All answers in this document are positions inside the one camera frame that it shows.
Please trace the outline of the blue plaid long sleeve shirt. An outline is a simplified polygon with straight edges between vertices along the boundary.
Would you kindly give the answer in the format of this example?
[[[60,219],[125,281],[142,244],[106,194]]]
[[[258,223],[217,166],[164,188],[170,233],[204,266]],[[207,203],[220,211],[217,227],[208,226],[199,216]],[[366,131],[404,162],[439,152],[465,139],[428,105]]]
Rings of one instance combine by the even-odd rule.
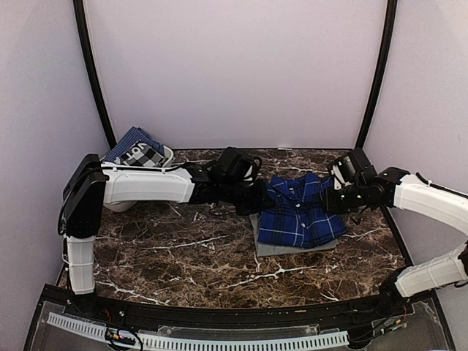
[[[312,249],[346,233],[344,220],[322,206],[326,191],[333,188],[331,178],[314,173],[299,178],[275,175],[266,186],[275,206],[259,215],[259,242]]]

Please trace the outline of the grey polo shirt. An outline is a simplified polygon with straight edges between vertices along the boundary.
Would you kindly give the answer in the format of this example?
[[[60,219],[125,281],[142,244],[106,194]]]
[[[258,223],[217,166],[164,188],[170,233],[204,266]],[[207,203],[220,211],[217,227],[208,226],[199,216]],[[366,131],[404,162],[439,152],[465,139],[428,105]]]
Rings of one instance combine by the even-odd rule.
[[[253,214],[249,216],[249,220],[252,224],[253,233],[254,233],[254,244],[256,248],[256,254],[258,257],[271,257],[271,256],[280,256],[285,254],[301,254],[301,253],[310,253],[310,252],[323,252],[327,250],[332,250],[336,248],[337,240],[333,240],[327,244],[316,246],[311,249],[305,249],[301,247],[294,246],[279,246],[273,244],[264,244],[259,242],[259,215]]]

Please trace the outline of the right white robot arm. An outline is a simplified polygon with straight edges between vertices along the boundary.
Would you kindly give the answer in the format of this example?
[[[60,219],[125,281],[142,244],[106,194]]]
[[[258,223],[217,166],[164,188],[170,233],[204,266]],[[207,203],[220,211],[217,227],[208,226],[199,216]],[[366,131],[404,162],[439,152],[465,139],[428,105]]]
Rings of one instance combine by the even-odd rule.
[[[325,210],[345,214],[364,208],[387,208],[396,220],[413,265],[392,273],[373,302],[380,317],[389,317],[403,298],[467,282],[467,195],[396,167],[377,173],[330,168],[333,186],[325,193]]]

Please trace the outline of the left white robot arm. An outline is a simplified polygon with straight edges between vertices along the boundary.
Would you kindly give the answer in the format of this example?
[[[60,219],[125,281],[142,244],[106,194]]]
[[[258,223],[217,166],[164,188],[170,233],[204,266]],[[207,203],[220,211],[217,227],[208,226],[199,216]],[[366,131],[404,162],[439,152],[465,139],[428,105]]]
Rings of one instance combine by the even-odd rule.
[[[264,180],[257,174],[261,160],[237,148],[226,148],[218,159],[199,165],[143,167],[104,162],[86,155],[63,191],[58,235],[64,238],[64,263],[75,308],[88,319],[103,313],[92,293],[94,240],[103,208],[123,212],[140,201],[187,204],[229,203],[240,216],[272,208]]]

